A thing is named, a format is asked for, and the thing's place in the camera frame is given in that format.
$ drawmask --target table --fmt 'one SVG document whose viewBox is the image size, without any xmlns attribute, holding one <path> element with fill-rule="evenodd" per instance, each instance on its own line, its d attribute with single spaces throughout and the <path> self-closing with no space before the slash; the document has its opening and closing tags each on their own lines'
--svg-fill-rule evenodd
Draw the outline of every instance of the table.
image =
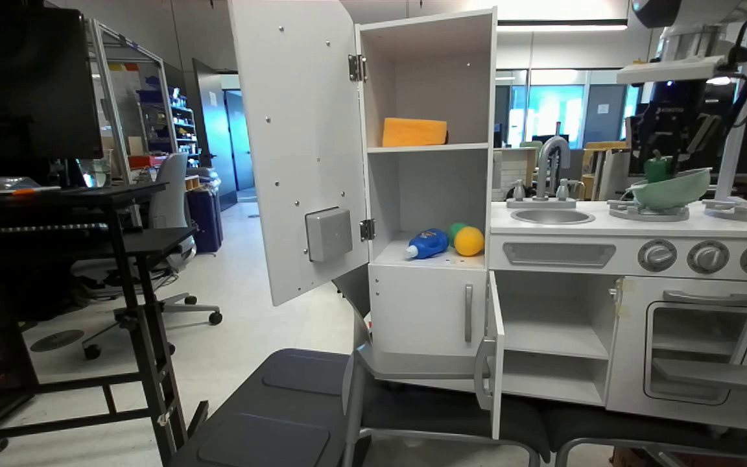
<svg viewBox="0 0 747 467">
<path fill-rule="evenodd" d="M 164 318 L 149 280 L 149 265 L 166 256 L 173 245 L 179 245 L 179 242 L 186 238 L 192 231 L 130 231 L 123 225 L 123 209 L 144 203 L 152 192 L 164 187 L 166 183 L 133 183 L 103 190 L 0 194 L 0 266 L 46 262 L 50 256 L 114 256 L 123 296 L 123 308 L 117 312 L 117 318 L 121 318 L 121 326 L 130 331 L 136 360 L 136 373 L 39 383 L 39 393 L 101 387 L 105 411 L 53 422 L 0 427 L 0 448 L 3 440 L 9 436 L 121 422 L 135 417 L 149 417 L 164 461 L 170 458 L 170 453 L 186 440 L 186 422 L 170 367 Z M 135 283 L 143 284 L 143 302 L 136 302 Z M 143 383 L 144 408 L 117 409 L 110 387 L 130 382 Z"/>
</svg>

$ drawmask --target orange box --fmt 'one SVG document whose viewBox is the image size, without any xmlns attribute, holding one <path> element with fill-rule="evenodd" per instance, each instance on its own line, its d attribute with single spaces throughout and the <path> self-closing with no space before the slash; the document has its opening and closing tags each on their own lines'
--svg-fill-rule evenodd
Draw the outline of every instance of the orange box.
<svg viewBox="0 0 747 467">
<path fill-rule="evenodd" d="M 445 144 L 449 123 L 442 118 L 396 118 L 387 117 L 382 144 Z"/>
</svg>

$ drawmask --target floor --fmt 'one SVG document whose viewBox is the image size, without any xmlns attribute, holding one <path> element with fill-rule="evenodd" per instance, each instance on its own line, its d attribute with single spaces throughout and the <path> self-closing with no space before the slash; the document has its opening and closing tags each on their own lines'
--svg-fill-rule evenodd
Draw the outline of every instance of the floor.
<svg viewBox="0 0 747 467">
<path fill-rule="evenodd" d="M 164 287 L 169 292 L 192 291 L 200 302 L 217 302 L 222 308 L 222 325 L 209 326 L 205 315 L 170 313 L 166 315 L 169 340 L 177 344 L 173 366 L 179 373 L 182 408 L 192 417 L 197 401 L 208 398 L 216 409 L 271 349 L 308 347 L 308 349 L 349 349 L 349 306 L 334 292 L 331 284 L 321 284 L 286 306 L 270 302 L 265 245 L 258 236 L 258 209 L 251 203 L 240 203 L 222 212 L 225 244 L 217 255 L 200 255 L 182 273 L 177 283 Z M 50 338 L 65 330 L 81 330 L 86 335 L 110 321 L 117 302 L 96 302 L 82 312 L 72 312 L 30 326 L 25 341 Z M 40 382 L 63 382 L 117 371 L 135 371 L 130 341 L 123 331 L 108 331 L 101 340 L 101 358 L 82 360 L 81 341 L 30 352 Z M 136 383 L 117 388 L 117 404 L 143 408 L 143 392 Z M 101 392 L 70 392 L 39 396 L 9 422 L 39 422 L 70 414 L 96 414 L 103 409 Z M 524 465 L 522 453 L 503 452 L 503 465 Z M 427 465 L 418 456 L 384 465 Z M 0 453 L 0 467 L 156 467 L 160 465 L 148 421 L 78 427 L 44 436 L 13 437 Z M 484 465 L 483 456 L 450 461 L 433 458 L 431 465 Z M 590 448 L 575 456 L 575 467 L 601 467 L 607 452 Z"/>
</svg>

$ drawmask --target sink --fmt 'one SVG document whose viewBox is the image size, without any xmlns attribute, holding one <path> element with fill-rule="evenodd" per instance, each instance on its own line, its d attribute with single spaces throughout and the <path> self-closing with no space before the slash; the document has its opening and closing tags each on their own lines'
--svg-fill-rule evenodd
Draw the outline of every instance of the sink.
<svg viewBox="0 0 747 467">
<path fill-rule="evenodd" d="M 518 219 L 532 222 L 590 222 L 594 217 L 589 212 L 577 209 L 518 209 L 514 212 Z"/>
</svg>

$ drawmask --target yellow ball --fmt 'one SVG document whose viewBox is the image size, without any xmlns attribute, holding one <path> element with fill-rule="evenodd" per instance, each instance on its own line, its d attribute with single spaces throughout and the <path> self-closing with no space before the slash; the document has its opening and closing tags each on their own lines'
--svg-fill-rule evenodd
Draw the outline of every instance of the yellow ball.
<svg viewBox="0 0 747 467">
<path fill-rule="evenodd" d="M 483 255 L 483 245 L 484 245 L 484 238 L 479 229 L 467 225 L 467 229 L 458 229 L 453 236 L 453 251 L 458 256 L 478 256 Z"/>
</svg>

